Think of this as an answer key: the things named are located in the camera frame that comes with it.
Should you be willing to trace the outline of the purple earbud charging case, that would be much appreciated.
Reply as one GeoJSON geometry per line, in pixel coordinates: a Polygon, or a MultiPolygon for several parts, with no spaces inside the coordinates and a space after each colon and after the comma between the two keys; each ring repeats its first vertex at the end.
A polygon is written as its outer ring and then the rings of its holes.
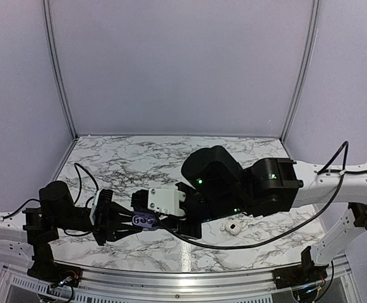
{"type": "Polygon", "coordinates": [[[134,211],[132,223],[144,231],[156,231],[159,228],[157,217],[152,213],[134,211]]]}

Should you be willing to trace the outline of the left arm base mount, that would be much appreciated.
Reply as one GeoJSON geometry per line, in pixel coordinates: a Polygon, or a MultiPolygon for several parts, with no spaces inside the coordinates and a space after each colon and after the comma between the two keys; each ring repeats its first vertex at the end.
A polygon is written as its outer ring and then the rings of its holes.
{"type": "Polygon", "coordinates": [[[57,262],[35,261],[31,268],[27,270],[27,275],[50,282],[52,285],[58,286],[67,278],[70,281],[65,281],[67,286],[77,287],[81,279],[82,269],[77,266],[62,264],[57,262]]]}

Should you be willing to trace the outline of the purple clip earbud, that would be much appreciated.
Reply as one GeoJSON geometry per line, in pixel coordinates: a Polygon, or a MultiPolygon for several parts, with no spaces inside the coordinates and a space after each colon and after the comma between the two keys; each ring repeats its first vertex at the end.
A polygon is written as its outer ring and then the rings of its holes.
{"type": "Polygon", "coordinates": [[[132,219],[134,225],[145,226],[148,224],[147,217],[141,215],[135,215],[132,219]]]}

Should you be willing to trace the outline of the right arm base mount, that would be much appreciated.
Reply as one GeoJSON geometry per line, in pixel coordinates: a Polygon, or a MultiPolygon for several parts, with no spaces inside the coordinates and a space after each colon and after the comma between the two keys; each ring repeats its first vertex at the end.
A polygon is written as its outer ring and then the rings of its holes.
{"type": "Polygon", "coordinates": [[[321,278],[327,277],[326,266],[312,266],[307,269],[302,264],[276,268],[273,270],[273,277],[276,289],[297,287],[309,283],[317,282],[321,278]]]}

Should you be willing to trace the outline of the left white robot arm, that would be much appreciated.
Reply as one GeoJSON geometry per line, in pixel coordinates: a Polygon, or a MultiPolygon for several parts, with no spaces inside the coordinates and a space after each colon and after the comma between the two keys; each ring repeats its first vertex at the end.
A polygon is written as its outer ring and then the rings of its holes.
{"type": "Polygon", "coordinates": [[[32,266],[28,275],[48,282],[67,277],[77,280],[79,268],[54,260],[49,243],[59,239],[60,230],[92,234],[100,246],[143,230],[132,224],[133,212],[113,202],[112,195],[112,191],[103,189],[96,206],[76,207],[67,184],[54,181],[40,189],[40,207],[22,208],[14,217],[0,216],[0,239],[8,240],[13,236],[16,242],[26,241],[32,246],[32,266]]]}

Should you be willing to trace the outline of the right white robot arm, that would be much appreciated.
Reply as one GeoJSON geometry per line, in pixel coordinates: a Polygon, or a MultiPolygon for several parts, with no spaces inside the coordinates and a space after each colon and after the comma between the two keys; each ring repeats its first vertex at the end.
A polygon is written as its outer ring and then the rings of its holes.
{"type": "Polygon", "coordinates": [[[346,203],[341,219],[294,269],[306,283],[319,266],[326,266],[343,248],[367,231],[367,163],[315,165],[288,158],[263,158],[243,168],[222,146],[202,148],[183,163],[184,218],[173,230],[187,239],[200,239],[202,224],[237,213],[267,217],[305,205],[346,203]]]}

